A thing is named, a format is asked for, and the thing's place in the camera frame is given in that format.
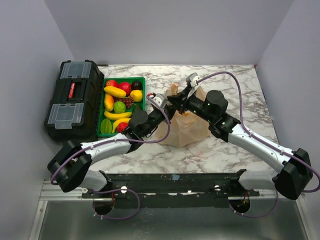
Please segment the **orange plastic bag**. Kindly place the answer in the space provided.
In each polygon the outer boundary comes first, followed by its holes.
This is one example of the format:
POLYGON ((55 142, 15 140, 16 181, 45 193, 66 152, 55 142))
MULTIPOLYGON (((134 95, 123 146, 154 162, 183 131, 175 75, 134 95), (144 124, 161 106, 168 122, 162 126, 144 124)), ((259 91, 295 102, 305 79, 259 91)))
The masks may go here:
MULTIPOLYGON (((178 90, 178 83, 172 83, 165 91, 165 96, 177 95, 178 90)), ((196 92, 196 97, 204 101, 206 92, 199 87, 196 92)), ((154 133, 155 139, 162 139, 166 135, 167 130, 167 123, 162 122, 154 133)), ((211 132, 209 131, 208 122, 190 111, 182 115, 176 111, 170 120, 169 135, 165 140, 161 141, 160 144, 182 148, 192 143, 201 142, 210 135, 211 132)))

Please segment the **orange green fake mango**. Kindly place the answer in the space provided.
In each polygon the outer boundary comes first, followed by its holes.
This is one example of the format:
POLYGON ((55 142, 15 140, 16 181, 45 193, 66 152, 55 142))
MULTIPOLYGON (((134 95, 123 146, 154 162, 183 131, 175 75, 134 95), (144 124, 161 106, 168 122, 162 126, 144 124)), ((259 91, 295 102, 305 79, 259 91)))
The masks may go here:
POLYGON ((103 100, 105 111, 112 112, 114 110, 114 103, 115 103, 114 97, 106 93, 104 95, 104 100, 103 100))

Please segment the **red fake apple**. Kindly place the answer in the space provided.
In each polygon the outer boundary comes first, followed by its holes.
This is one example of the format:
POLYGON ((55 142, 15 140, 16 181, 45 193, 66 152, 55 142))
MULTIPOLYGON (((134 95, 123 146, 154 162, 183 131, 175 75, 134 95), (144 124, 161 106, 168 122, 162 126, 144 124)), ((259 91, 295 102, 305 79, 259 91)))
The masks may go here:
POLYGON ((118 88, 119 87, 119 84, 116 80, 114 79, 110 79, 110 80, 107 80, 106 83, 105 83, 105 87, 115 87, 115 88, 118 88))

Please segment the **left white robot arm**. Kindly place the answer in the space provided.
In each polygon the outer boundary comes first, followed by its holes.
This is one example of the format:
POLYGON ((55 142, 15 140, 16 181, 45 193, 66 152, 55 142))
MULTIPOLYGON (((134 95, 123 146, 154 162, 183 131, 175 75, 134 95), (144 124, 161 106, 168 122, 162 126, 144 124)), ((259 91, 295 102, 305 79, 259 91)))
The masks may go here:
POLYGON ((70 140, 47 165, 50 183, 64 193, 77 187, 94 191, 104 198, 110 194, 111 180, 102 170, 91 170, 93 163, 109 157, 131 153, 146 144, 144 137, 152 134, 162 122, 170 123, 175 114, 172 107, 154 109, 151 113, 140 110, 133 114, 129 126, 108 139, 83 142, 70 140))

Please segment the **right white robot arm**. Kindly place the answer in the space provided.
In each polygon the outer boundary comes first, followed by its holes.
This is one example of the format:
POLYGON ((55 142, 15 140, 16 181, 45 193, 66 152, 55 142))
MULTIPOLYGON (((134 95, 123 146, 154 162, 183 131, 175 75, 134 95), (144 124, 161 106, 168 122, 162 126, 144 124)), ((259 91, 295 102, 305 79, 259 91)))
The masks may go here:
POLYGON ((184 90, 168 96, 179 113, 190 111, 209 123, 208 129, 216 138, 234 144, 267 163, 273 172, 246 171, 230 183, 230 191, 241 196, 247 190, 276 190, 290 200, 296 200, 313 177, 310 156, 302 148, 294 151, 282 147, 241 125, 229 115, 228 101, 221 91, 211 90, 201 100, 184 90))

